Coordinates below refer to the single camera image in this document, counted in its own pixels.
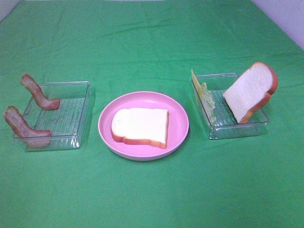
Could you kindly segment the bread slice from tray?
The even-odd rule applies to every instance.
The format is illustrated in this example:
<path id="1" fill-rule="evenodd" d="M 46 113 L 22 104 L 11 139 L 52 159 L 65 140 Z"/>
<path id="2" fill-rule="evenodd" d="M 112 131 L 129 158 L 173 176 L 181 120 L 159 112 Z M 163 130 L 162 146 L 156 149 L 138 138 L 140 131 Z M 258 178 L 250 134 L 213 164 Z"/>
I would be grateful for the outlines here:
<path id="1" fill-rule="evenodd" d="M 131 145 L 167 147 L 169 111 L 167 109 L 129 108 L 115 113 L 111 122 L 116 142 Z"/>

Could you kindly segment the green lettuce leaf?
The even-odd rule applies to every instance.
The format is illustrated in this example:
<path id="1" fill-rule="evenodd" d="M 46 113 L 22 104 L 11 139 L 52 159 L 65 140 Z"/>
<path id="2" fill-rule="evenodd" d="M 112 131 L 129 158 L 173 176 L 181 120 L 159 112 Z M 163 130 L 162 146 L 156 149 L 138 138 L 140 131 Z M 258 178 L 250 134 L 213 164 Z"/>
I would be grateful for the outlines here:
<path id="1" fill-rule="evenodd" d="M 207 117 L 210 121 L 211 124 L 214 124 L 216 121 L 216 116 L 213 113 L 213 110 L 215 109 L 215 102 L 213 100 L 213 95 L 212 93 L 208 90 L 207 84 L 203 82 L 201 84 L 202 87 L 202 104 L 203 107 L 205 108 Z"/>

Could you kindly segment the bacon strip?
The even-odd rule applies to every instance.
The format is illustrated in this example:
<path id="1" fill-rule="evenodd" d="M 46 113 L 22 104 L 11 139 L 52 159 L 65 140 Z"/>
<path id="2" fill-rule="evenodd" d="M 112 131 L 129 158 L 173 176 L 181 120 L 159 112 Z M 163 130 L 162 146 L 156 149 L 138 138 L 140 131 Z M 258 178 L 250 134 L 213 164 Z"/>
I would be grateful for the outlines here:
<path id="1" fill-rule="evenodd" d="M 24 73 L 20 79 L 20 83 L 31 92 L 34 100 L 40 108 L 45 110 L 58 109 L 60 105 L 60 99 L 48 99 L 45 97 L 41 87 L 29 74 Z"/>
<path id="2" fill-rule="evenodd" d="M 20 138 L 39 138 L 47 137 L 47 139 L 30 139 L 25 144 L 30 148 L 44 148 L 50 145 L 50 130 L 37 130 L 30 127 L 22 114 L 15 106 L 8 106 L 3 115 L 5 121 L 12 128 L 14 133 Z"/>

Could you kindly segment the pink round plate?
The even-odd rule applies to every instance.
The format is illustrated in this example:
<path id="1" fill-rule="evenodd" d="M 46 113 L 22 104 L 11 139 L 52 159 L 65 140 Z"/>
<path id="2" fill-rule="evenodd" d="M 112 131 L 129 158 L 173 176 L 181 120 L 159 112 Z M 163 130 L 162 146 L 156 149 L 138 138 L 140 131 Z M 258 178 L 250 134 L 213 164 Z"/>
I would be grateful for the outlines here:
<path id="1" fill-rule="evenodd" d="M 114 114 L 123 108 L 162 108 L 169 111 L 168 144 L 166 149 L 150 145 L 130 145 L 116 142 L 111 135 Z M 99 134 L 106 146 L 115 154 L 135 161 L 151 161 L 165 157 L 185 140 L 189 130 L 189 119 L 184 108 L 173 98 L 152 91 L 138 91 L 122 95 L 110 102 L 98 120 Z"/>

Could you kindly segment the yellow cheese slice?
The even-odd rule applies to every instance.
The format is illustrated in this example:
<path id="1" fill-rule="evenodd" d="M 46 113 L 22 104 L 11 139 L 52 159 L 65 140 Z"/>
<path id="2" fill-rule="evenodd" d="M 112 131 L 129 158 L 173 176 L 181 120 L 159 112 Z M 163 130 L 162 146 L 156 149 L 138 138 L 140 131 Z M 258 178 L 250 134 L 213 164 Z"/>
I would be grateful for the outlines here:
<path id="1" fill-rule="evenodd" d="M 191 69 L 191 75 L 192 75 L 193 84 L 194 84 L 194 86 L 195 86 L 195 88 L 196 88 L 196 90 L 197 90 L 197 93 L 198 93 L 198 95 L 199 95 L 199 98 L 202 99 L 202 97 L 203 97 L 202 86 L 201 86 L 201 84 L 199 83 L 199 81 L 198 81 L 196 75 L 194 74 L 193 69 Z"/>

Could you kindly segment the green tablecloth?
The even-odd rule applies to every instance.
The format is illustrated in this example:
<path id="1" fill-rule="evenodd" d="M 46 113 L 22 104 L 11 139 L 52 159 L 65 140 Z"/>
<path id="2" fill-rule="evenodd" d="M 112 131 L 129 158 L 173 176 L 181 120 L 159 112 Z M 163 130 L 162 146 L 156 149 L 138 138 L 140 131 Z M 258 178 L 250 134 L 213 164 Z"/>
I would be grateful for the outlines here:
<path id="1" fill-rule="evenodd" d="M 267 132 L 210 140 L 191 73 L 243 73 L 268 63 L 278 88 Z M 38 83 L 89 81 L 90 131 L 76 150 L 25 152 L 0 122 L 3 228 L 301 228 L 304 53 L 249 0 L 23 1 L 0 25 L 0 109 L 23 111 Z M 136 162 L 97 129 L 113 99 L 156 91 L 187 111 L 171 155 Z"/>

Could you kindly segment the right clear plastic tray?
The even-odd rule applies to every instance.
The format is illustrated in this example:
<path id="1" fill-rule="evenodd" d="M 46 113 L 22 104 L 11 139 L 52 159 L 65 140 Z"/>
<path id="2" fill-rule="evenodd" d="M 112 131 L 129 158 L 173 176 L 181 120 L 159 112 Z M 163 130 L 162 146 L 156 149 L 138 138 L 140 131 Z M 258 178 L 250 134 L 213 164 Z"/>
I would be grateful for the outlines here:
<path id="1" fill-rule="evenodd" d="M 207 136 L 210 139 L 257 136 L 266 132 L 266 125 L 268 124 L 269 119 L 262 109 L 256 111 L 247 123 L 238 124 L 223 97 L 224 92 L 239 78 L 238 74 L 223 73 L 196 75 L 196 77 L 200 84 L 203 82 L 207 84 L 207 88 L 212 93 L 215 102 L 213 113 L 216 116 L 216 121 L 214 124 L 211 124 L 191 77 L 197 110 L 201 116 Z"/>

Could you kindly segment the clear plastic tray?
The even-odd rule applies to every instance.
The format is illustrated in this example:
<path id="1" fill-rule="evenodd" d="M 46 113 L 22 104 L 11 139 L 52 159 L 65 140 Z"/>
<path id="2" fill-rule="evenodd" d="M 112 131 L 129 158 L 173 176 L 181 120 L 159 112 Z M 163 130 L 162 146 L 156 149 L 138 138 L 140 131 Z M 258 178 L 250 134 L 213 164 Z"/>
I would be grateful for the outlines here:
<path id="1" fill-rule="evenodd" d="M 238 74 L 223 73 L 196 75 L 196 77 L 200 84 L 203 82 L 207 84 L 207 88 L 212 93 L 215 102 L 213 113 L 216 116 L 216 121 L 214 124 L 211 124 L 191 77 L 197 110 L 201 116 L 207 136 L 210 139 L 257 136 L 266 132 L 266 125 L 268 124 L 269 119 L 262 109 L 256 111 L 247 123 L 238 124 L 223 97 L 224 92 L 239 78 Z"/>
<path id="2" fill-rule="evenodd" d="M 21 138 L 13 134 L 13 140 L 25 147 L 25 151 L 50 151 L 77 149 L 86 138 L 90 106 L 90 83 L 56 82 L 40 85 L 49 99 L 60 99 L 55 110 L 44 110 L 31 98 L 23 117 L 37 130 L 50 130 L 50 137 Z"/>

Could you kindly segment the left clear plastic tray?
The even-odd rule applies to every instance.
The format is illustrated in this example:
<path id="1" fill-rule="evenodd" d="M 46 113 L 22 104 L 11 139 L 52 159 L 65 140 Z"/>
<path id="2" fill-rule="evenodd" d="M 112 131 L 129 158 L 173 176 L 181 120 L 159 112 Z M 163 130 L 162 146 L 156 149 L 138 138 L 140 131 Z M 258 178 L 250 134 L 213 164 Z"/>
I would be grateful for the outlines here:
<path id="1" fill-rule="evenodd" d="M 31 98 L 23 117 L 37 130 L 50 130 L 50 137 L 21 138 L 13 134 L 13 140 L 25 147 L 25 151 L 50 151 L 77 149 L 86 138 L 90 106 L 90 83 L 56 82 L 40 85 L 49 99 L 60 99 L 55 110 L 44 110 Z"/>

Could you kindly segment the bread slice in right tray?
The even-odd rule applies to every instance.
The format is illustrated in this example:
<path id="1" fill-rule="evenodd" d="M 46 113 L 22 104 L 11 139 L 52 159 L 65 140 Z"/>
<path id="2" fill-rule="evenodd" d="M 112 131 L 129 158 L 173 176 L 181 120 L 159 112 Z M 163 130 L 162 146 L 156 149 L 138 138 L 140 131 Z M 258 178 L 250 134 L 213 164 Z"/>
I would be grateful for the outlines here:
<path id="1" fill-rule="evenodd" d="M 255 62 L 223 94 L 237 123 L 245 124 L 276 91 L 275 71 L 264 62 Z"/>

